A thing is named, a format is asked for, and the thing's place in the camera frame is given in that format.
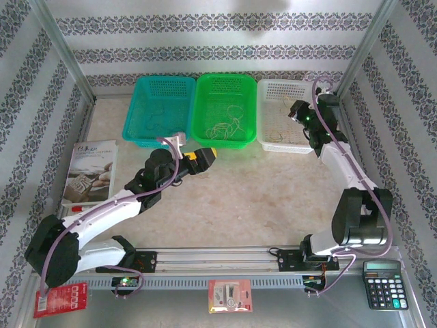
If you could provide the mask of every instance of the book cover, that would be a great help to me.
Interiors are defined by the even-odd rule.
[[[62,204],[94,205],[112,196],[117,144],[115,140],[76,143]]]

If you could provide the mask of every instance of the striped wall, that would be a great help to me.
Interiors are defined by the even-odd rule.
[[[427,327],[437,327],[437,1],[400,1],[343,100]]]
[[[381,0],[49,0],[94,92],[147,74],[243,72],[337,84]]]
[[[24,252],[57,211],[89,104],[25,0],[1,0],[0,20],[0,327],[12,327]]]

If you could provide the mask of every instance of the beige countertop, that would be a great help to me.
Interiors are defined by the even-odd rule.
[[[88,140],[118,140],[114,192],[144,166],[152,149],[124,141],[130,99],[99,99]],[[189,140],[183,151],[201,146]],[[219,148],[213,166],[163,191],[161,201],[96,240],[121,234],[135,247],[298,245],[330,227],[341,191],[314,153]]]

